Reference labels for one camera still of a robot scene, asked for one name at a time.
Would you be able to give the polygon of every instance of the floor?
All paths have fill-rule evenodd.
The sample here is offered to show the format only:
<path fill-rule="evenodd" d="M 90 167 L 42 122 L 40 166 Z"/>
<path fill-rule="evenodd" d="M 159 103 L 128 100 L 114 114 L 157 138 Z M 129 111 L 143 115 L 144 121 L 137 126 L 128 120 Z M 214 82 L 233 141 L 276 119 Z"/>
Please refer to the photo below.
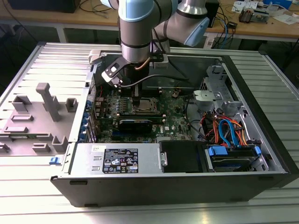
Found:
<path fill-rule="evenodd" d="M 38 40 L 44 42 L 59 42 L 56 30 L 54 28 L 40 28 L 40 27 L 26 27 L 28 31 Z M 67 29 L 66 30 L 69 42 L 73 43 L 99 43 L 99 44 L 115 44 L 118 37 L 117 31 L 95 31 L 85 29 Z M 199 48 L 203 47 L 205 38 L 202 39 Z M 260 41 L 243 40 L 240 45 L 240 40 L 233 40 L 231 44 L 224 46 L 224 49 L 240 49 L 242 50 L 256 50 L 266 52 L 278 67 L 282 68 L 285 59 L 290 54 L 291 44 L 288 42 L 263 42 L 261 46 Z M 20 67 L 26 61 L 30 52 L 34 49 L 36 43 L 23 30 L 22 27 L 18 28 L 15 36 L 7 38 L 5 41 L 0 39 L 0 94 L 4 91 L 5 87 L 9 85 L 10 81 L 14 78 Z M 297 53 L 293 56 L 294 59 L 287 69 L 282 71 L 286 76 L 299 88 L 299 48 Z"/>

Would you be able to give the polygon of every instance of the warning label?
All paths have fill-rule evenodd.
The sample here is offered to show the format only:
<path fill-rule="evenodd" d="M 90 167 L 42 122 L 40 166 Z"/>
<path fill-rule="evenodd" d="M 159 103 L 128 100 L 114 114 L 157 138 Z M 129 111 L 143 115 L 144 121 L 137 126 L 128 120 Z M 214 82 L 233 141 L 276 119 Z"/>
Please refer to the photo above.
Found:
<path fill-rule="evenodd" d="M 105 149 L 104 174 L 138 173 L 138 149 Z"/>

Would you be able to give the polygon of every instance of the red cable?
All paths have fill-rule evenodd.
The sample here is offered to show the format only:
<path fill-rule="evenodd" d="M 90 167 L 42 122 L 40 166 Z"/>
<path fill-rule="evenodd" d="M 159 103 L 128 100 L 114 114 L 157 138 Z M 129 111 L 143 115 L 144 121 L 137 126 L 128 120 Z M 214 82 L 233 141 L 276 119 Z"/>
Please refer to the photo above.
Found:
<path fill-rule="evenodd" d="M 102 88 L 102 86 L 101 86 L 101 93 L 100 93 L 99 98 L 102 96 L 102 93 L 103 93 L 103 88 Z"/>

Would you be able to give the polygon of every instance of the slotted metal surface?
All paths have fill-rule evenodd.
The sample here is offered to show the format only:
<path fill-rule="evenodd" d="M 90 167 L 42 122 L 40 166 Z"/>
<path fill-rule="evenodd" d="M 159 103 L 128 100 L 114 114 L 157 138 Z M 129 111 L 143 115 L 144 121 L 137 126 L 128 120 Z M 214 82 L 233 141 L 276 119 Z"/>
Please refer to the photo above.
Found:
<path fill-rule="evenodd" d="M 32 94 L 30 97 L 38 99 L 32 90 L 37 82 L 44 80 L 49 81 L 53 93 L 61 100 L 68 98 L 69 94 L 77 97 L 89 70 L 89 51 L 101 47 L 47 44 L 38 48 L 36 55 L 28 62 L 29 66 L 24 68 L 24 74 L 17 80 L 18 87 L 13 92 L 26 90 Z M 115 46 L 104 47 L 119 50 Z M 189 49 L 186 53 L 190 51 L 231 56 L 298 166 L 298 96 L 292 93 L 292 87 L 289 87 L 285 78 L 275 70 L 271 61 L 254 51 Z M 12 98 L 11 94 L 8 94 L 6 99 L 1 98 L 4 100 L 0 107 L 2 122 L 9 115 L 7 111 L 13 109 L 8 102 L 8 99 Z M 0 157 L 0 215 L 4 215 L 0 216 L 1 223 L 299 223 L 299 180 L 282 189 L 267 190 L 243 203 L 75 208 L 49 182 L 51 174 L 57 173 L 61 168 L 49 166 L 49 160 L 48 156 Z"/>

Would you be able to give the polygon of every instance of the wooden workbench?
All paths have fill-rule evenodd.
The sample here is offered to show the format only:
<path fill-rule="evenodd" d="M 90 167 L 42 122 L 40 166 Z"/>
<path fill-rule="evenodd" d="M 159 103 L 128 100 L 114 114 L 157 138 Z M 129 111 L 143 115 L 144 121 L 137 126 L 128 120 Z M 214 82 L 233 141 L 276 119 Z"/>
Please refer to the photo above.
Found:
<path fill-rule="evenodd" d="M 221 0 L 221 5 L 224 14 L 230 21 L 237 22 L 238 26 L 235 32 L 236 38 L 241 39 L 259 39 L 259 40 L 277 40 L 277 41 L 296 41 L 299 37 L 299 23 L 292 25 L 284 24 L 273 18 L 269 18 L 267 24 L 265 23 L 240 23 L 238 21 L 238 13 L 232 13 L 231 8 L 234 0 Z M 91 10 L 91 5 L 87 2 L 82 6 L 86 10 Z M 78 8 L 75 13 L 58 13 L 58 12 L 40 12 L 40 11 L 26 11 L 26 10 L 11 10 L 11 13 L 23 24 L 31 26 L 47 26 L 55 27 L 57 29 L 61 42 L 66 42 L 64 28 L 84 28 L 97 30 L 117 30 L 117 11 L 109 10 L 108 17 L 103 18 L 94 13 L 89 13 Z M 98 10 L 106 9 L 105 6 L 100 6 Z M 299 6 L 292 5 L 290 10 L 298 10 Z M 0 24 L 18 24 L 6 11 L 2 1 L 0 1 Z M 220 34 L 223 28 L 220 21 L 216 20 L 212 28 L 208 28 L 208 34 Z"/>

